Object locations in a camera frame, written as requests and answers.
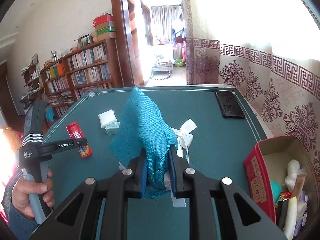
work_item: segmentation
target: wall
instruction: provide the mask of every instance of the wall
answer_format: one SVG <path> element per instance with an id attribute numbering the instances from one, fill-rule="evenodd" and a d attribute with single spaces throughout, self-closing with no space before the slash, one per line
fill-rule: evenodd
<path id="1" fill-rule="evenodd" d="M 111 0 L 43 0 L 27 20 L 20 25 L 12 52 L 7 59 L 8 85 L 19 114 L 19 103 L 26 92 L 21 69 L 38 53 L 42 68 L 51 58 L 51 51 L 66 50 L 76 45 L 79 36 L 94 31 L 92 20 L 104 12 L 112 13 Z"/>

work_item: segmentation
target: teal table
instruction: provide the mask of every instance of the teal table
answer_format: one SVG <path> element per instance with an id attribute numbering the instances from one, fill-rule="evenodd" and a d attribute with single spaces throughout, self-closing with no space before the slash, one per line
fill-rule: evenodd
<path id="1" fill-rule="evenodd" d="M 59 205 L 87 177 L 103 179 L 118 171 L 118 161 L 108 145 L 115 135 L 101 129 L 98 114 L 113 109 L 121 122 L 121 109 L 132 88 L 91 92 L 74 104 L 47 132 L 44 142 L 68 138 L 66 125 L 77 121 L 93 151 L 88 159 L 70 150 L 55 154 L 50 161 L 53 171 L 56 205 Z M 266 138 L 257 117 L 234 88 L 154 87 L 141 88 L 159 107 L 164 121 L 173 128 L 191 118 L 197 128 L 189 148 L 190 167 L 204 175 L 221 179 L 230 177 L 249 194 L 243 161 L 254 145 Z M 245 119 L 222 117 L 215 91 L 233 91 Z M 189 210 L 173 208 L 170 194 L 158 199 L 129 199 L 128 240 L 163 240 L 189 238 Z"/>

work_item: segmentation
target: sleeve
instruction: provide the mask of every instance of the sleeve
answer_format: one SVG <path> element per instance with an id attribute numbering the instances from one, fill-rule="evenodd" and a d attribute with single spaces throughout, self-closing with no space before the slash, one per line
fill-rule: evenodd
<path id="1" fill-rule="evenodd" d="M 31 221 L 22 216 L 12 205 L 11 200 L 8 212 L 8 225 L 18 240 L 27 240 L 38 227 L 35 220 Z"/>

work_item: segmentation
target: red bottle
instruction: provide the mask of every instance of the red bottle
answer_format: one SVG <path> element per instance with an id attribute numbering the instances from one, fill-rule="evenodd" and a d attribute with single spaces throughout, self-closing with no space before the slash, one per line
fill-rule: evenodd
<path id="1" fill-rule="evenodd" d="M 70 136 L 70 138 L 72 139 L 79 139 L 79 138 L 83 138 L 84 135 L 78 125 L 77 122 L 73 122 L 71 124 L 68 124 L 66 126 L 68 134 Z M 89 147 L 89 144 L 85 145 L 85 146 L 80 146 L 77 148 L 81 158 L 85 159 L 87 157 L 89 157 L 92 154 L 92 150 Z"/>

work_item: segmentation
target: red cardboard box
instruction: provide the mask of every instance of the red cardboard box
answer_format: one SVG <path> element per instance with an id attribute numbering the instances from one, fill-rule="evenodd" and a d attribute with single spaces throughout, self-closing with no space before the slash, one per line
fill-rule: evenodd
<path id="1" fill-rule="evenodd" d="M 113 19 L 113 16 L 111 14 L 104 14 L 104 15 L 101 15 L 97 18 L 95 18 L 93 21 L 93 27 L 101 24 L 101 23 L 104 23 L 104 22 L 114 22 L 114 19 Z"/>
<path id="2" fill-rule="evenodd" d="M 287 176 L 288 163 L 292 159 L 297 160 L 300 168 L 305 168 L 307 174 L 303 187 L 308 195 L 307 225 L 319 207 L 318 185 L 309 157 L 296 137 L 269 138 L 254 146 L 244 161 L 250 194 L 253 201 L 276 223 L 270 180 L 282 186 L 284 191 L 288 191 L 284 179 Z"/>

